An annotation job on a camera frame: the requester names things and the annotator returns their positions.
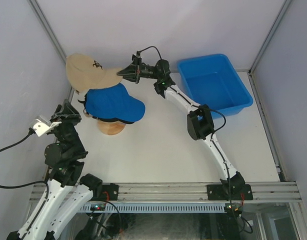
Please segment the tan cap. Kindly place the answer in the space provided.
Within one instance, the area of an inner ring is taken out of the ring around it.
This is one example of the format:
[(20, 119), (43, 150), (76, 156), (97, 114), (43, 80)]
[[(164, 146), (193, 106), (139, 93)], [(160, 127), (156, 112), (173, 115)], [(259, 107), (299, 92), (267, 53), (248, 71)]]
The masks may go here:
[(106, 89), (118, 85), (122, 77), (120, 68), (104, 68), (92, 57), (74, 53), (66, 58), (66, 76), (71, 87), (79, 92), (91, 89)]

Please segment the black baseball cap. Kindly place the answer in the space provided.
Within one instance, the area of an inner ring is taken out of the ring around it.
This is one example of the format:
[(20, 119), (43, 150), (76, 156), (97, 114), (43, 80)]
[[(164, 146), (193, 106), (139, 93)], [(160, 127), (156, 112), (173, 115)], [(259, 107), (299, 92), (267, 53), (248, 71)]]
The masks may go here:
[(131, 125), (134, 121), (126, 121), (119, 118), (97, 118), (97, 120), (105, 122), (105, 123), (114, 123), (114, 122), (121, 122), (126, 125)]

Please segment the wooden hat stand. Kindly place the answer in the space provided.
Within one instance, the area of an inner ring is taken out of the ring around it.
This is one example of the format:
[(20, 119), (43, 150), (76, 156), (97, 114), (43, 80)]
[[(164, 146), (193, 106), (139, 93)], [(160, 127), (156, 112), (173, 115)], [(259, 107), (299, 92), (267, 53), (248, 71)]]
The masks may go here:
[(120, 121), (104, 122), (104, 121), (98, 120), (97, 127), (103, 134), (108, 135), (108, 136), (114, 136), (114, 135), (121, 133), (126, 127), (126, 124)]

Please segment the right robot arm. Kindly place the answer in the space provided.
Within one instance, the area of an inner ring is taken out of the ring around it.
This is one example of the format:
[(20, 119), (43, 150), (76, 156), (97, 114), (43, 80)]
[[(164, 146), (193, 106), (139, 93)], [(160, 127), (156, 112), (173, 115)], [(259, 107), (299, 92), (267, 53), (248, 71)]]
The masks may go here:
[(201, 141), (213, 154), (220, 175), (223, 194), (233, 200), (241, 195), (246, 182), (241, 173), (233, 166), (222, 149), (215, 129), (212, 113), (219, 114), (224, 123), (226, 117), (206, 104), (199, 104), (187, 96), (171, 77), (170, 64), (165, 59), (159, 59), (154, 66), (143, 63), (141, 52), (132, 55), (132, 63), (118, 71), (117, 75), (125, 80), (138, 84), (141, 78), (154, 79), (156, 93), (172, 102), (186, 114), (187, 132), (195, 141)]

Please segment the blue baseball cap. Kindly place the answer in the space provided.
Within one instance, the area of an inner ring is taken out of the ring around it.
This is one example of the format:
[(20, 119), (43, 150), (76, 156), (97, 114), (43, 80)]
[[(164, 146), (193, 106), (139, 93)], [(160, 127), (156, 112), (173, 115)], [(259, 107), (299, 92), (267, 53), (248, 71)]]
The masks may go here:
[(145, 104), (129, 95), (122, 83), (109, 88), (90, 89), (85, 95), (86, 111), (97, 118), (137, 122), (146, 112)]

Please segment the beige baseball cap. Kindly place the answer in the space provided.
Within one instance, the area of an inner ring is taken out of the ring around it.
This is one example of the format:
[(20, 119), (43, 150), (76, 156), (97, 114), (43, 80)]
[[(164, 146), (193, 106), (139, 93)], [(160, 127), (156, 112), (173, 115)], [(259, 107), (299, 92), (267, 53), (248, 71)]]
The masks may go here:
[(87, 117), (87, 118), (92, 118), (93, 116), (88, 114), (88, 113), (84, 113), (84, 115)]

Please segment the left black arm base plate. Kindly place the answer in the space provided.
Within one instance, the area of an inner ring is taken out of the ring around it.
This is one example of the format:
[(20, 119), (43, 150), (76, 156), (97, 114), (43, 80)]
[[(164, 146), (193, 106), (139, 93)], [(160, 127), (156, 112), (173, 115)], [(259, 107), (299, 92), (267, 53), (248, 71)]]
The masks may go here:
[(119, 185), (110, 183), (103, 184), (101, 191), (96, 197), (93, 197), (93, 201), (117, 201), (119, 196)]

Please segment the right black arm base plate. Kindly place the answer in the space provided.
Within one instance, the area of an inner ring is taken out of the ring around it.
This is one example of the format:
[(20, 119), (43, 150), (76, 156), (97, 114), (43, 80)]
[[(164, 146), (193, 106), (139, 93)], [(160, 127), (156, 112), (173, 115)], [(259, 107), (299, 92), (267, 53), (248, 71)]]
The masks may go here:
[[(226, 193), (222, 184), (208, 184), (206, 186), (207, 197), (210, 201), (229, 201), (229, 193)], [(252, 201), (254, 199), (252, 188), (245, 184), (240, 190), (231, 190), (232, 201)]]

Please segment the black cap gold logo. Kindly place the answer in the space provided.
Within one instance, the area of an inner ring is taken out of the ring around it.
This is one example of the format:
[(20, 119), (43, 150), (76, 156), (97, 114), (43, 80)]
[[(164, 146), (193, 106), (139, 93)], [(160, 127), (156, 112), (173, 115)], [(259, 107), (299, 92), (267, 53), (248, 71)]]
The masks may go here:
[(84, 100), (79, 100), (79, 99), (77, 100), (80, 104), (83, 104), (83, 107), (84, 107), (83, 113), (88, 113), (87, 110), (86, 110), (87, 100), (88, 100), (87, 95), (84, 96)]

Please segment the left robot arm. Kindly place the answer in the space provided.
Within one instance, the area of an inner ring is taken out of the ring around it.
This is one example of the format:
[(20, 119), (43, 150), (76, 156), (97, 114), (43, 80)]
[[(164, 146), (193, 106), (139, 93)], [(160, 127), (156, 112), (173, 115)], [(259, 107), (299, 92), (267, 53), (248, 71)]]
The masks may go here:
[(89, 200), (103, 195), (102, 180), (88, 173), (82, 176), (85, 150), (75, 126), (82, 120), (79, 112), (65, 99), (50, 120), (33, 122), (37, 136), (53, 134), (56, 142), (44, 151), (45, 164), (51, 168), (46, 187), (25, 224), (9, 233), (9, 240), (57, 240), (78, 210)]

